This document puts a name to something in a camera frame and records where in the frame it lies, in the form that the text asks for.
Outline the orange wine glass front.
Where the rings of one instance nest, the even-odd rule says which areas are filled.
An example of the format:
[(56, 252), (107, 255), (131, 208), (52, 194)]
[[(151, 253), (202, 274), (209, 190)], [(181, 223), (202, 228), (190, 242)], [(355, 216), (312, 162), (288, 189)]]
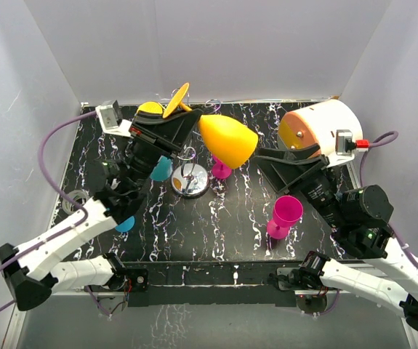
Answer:
[(168, 121), (194, 112), (201, 140), (210, 155), (230, 169), (241, 167), (256, 150), (258, 134), (232, 117), (192, 109), (183, 102), (189, 88), (190, 84), (185, 82), (175, 92), (163, 111), (162, 119)]

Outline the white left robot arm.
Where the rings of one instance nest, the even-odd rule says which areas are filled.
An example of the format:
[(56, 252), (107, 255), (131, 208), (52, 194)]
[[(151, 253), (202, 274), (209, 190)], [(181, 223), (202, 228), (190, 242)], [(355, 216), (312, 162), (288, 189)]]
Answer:
[(158, 161), (182, 151), (201, 116), (200, 109), (166, 115), (139, 108), (132, 120), (126, 120), (114, 105), (80, 115), (96, 117), (104, 132), (131, 140), (122, 159), (99, 162), (103, 178), (84, 204), (58, 187), (45, 169), (44, 151), (39, 150), (45, 179), (76, 211), (30, 241), (0, 246), (0, 273), (18, 310), (32, 310), (55, 292), (92, 285), (117, 290), (125, 284), (127, 271), (115, 254), (76, 262), (66, 257), (136, 214), (146, 197), (142, 189)]

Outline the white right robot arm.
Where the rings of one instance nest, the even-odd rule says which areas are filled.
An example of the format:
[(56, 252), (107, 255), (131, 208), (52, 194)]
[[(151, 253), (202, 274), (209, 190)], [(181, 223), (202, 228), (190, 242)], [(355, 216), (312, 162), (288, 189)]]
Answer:
[(393, 206), (386, 192), (378, 185), (339, 192), (328, 157), (313, 155), (318, 148), (260, 148), (253, 160), (276, 192), (301, 193), (348, 255), (386, 276), (378, 278), (311, 251), (298, 269), (270, 279), (277, 287), (345, 290), (393, 310), (418, 331), (418, 259), (401, 246), (389, 226)]

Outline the orange wine glass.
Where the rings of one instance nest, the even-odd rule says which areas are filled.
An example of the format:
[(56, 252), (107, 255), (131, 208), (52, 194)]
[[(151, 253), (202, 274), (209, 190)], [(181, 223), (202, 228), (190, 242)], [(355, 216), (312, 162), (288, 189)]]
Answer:
[(201, 140), (210, 155), (230, 169), (241, 167), (256, 150), (258, 134), (232, 117), (192, 109), (183, 102), (189, 88), (190, 84), (185, 82), (175, 92), (163, 111), (162, 119), (168, 121), (194, 112)]
[(141, 104), (137, 108), (136, 115), (143, 117), (161, 118), (164, 114), (164, 107), (162, 104), (155, 101), (148, 101)]

